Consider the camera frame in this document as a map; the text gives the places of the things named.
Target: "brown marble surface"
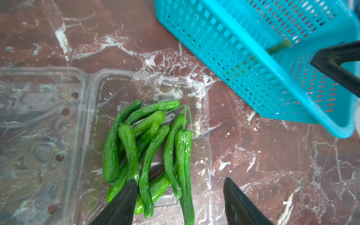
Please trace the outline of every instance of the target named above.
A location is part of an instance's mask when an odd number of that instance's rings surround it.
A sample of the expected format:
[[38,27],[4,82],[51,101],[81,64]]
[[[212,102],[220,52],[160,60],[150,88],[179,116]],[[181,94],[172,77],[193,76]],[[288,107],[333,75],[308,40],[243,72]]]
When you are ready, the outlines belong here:
[[2,0],[0,66],[159,71],[207,83],[213,223],[232,178],[278,225],[360,224],[360,141],[262,118],[156,19],[152,0]]

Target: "plastic clamshell container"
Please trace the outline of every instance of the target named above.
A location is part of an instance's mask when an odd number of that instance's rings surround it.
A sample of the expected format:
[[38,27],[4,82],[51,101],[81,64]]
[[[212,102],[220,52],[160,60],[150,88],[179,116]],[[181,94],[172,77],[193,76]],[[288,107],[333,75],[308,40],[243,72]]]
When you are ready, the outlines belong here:
[[[212,223],[208,97],[198,82],[114,69],[94,75],[76,68],[0,68],[0,223],[88,224],[106,206],[102,151],[117,113],[180,100],[191,108],[191,155],[196,224]],[[167,116],[167,122],[176,116]],[[163,169],[159,149],[150,180]],[[182,224],[172,188],[150,219],[133,224]]]

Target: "container lid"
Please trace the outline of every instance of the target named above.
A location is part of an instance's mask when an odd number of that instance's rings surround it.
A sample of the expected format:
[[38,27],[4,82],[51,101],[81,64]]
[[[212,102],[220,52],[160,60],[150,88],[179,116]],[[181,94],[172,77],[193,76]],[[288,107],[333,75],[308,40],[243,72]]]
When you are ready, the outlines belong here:
[[75,68],[0,68],[1,224],[67,218],[85,91],[86,77]]

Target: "blue plastic basket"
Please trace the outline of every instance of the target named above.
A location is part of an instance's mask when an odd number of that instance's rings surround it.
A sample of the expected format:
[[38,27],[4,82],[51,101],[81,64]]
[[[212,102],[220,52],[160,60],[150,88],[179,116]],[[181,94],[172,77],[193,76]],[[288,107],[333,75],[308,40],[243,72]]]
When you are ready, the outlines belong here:
[[[356,98],[310,65],[316,51],[359,39],[342,1],[155,0],[159,21],[258,114],[354,131]],[[266,48],[292,41],[270,56]],[[343,66],[358,76],[357,63]]]

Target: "marble countertop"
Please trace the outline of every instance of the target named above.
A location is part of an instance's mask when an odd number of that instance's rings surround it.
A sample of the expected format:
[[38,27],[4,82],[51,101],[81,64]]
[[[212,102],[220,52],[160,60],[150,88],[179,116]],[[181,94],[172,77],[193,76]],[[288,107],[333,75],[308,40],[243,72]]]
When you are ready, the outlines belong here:
[[189,76],[209,88],[214,224],[230,177],[277,225],[360,224],[360,140],[262,118],[156,19],[152,0],[3,0],[0,66]]

